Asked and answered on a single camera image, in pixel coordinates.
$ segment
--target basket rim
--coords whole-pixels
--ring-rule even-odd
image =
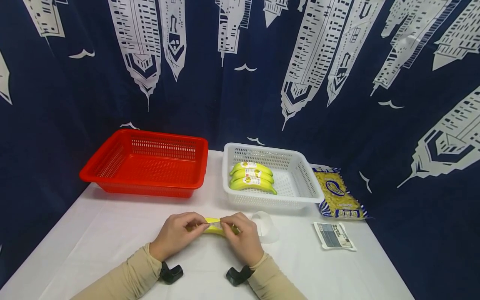
[[[250,148],[250,149],[257,149],[257,150],[263,150],[263,151],[278,151],[280,152],[289,152],[291,154],[296,154],[300,157],[300,159],[303,161],[303,163],[308,166],[307,172],[310,177],[310,180],[313,181],[313,188],[318,194],[318,198],[314,197],[295,197],[295,196],[282,196],[282,195],[273,195],[273,194],[263,194],[263,193],[254,193],[254,192],[248,192],[248,191],[237,191],[237,190],[232,190],[229,185],[228,185],[228,166],[227,166],[227,159],[228,159],[228,149],[231,147],[235,146],[240,146],[240,147],[245,147],[245,148]],[[307,159],[305,156],[298,151],[295,150],[288,150],[288,149],[281,149],[281,148],[271,148],[271,147],[264,147],[264,146],[256,146],[256,145],[250,145],[250,144],[240,144],[240,143],[227,143],[225,144],[225,147],[223,148],[223,158],[222,158],[222,186],[223,190],[228,194],[228,195],[234,195],[234,196],[245,196],[245,197],[255,197],[255,198],[266,198],[269,200],[279,200],[279,201],[290,201],[290,202],[302,202],[302,203],[321,203],[323,200],[325,200],[325,195],[324,192],[322,191],[322,188],[320,187],[320,184],[318,183],[317,178],[315,177],[315,174],[313,173],[313,170],[308,163]]]
[[[121,135],[126,133],[145,133],[150,136],[161,136],[161,137],[174,137],[174,138],[182,138],[184,140],[197,140],[203,142],[203,155],[200,158],[200,175],[199,179],[195,183],[185,184],[185,183],[177,183],[171,184],[168,182],[161,182],[161,181],[152,181],[152,180],[134,180],[134,179],[116,179],[116,178],[105,178],[105,177],[98,177],[94,175],[90,175],[90,171],[92,168],[99,162],[100,158],[103,156],[105,152],[107,152],[111,148],[111,144],[116,139],[120,138]],[[155,187],[164,187],[164,188],[179,188],[179,189],[186,189],[186,190],[196,190],[199,189],[205,179],[206,173],[206,166],[208,160],[208,141],[201,137],[196,136],[188,136],[188,135],[180,135],[180,134],[171,134],[171,133],[163,133],[163,132],[152,132],[146,130],[137,130],[137,129],[120,129],[115,131],[105,142],[95,151],[92,157],[87,161],[85,166],[79,173],[80,179],[86,182],[95,182],[95,183],[113,183],[113,184],[122,184],[122,185],[137,185],[137,186],[155,186]]]

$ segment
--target beige sleeve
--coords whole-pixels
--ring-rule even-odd
[[[280,271],[269,254],[265,253],[262,259],[250,269],[254,273],[248,279],[248,283],[260,300],[306,299]]]
[[[95,281],[72,300],[137,300],[158,280],[162,263],[150,255],[150,243]]]

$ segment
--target white plastic basket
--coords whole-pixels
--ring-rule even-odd
[[[230,171],[241,161],[260,163],[273,172],[277,195],[257,189],[232,190]],[[297,151],[228,143],[223,150],[223,189],[232,204],[258,208],[302,209],[308,203],[321,203],[324,193],[305,156]]]

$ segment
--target basket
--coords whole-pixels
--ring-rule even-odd
[[[189,198],[204,183],[208,142],[199,137],[122,129],[80,171],[106,192]]]
[[[232,190],[229,173],[242,161],[260,163],[273,172],[277,195],[258,189]],[[223,150],[223,189],[231,204],[255,208],[302,209],[308,203],[321,203],[324,193],[302,153],[291,150],[228,143]]]

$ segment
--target packaged food bag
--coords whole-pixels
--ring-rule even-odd
[[[325,200],[318,204],[318,209],[323,216],[363,220],[368,218],[365,207],[360,204],[347,190],[339,168],[313,168]]]

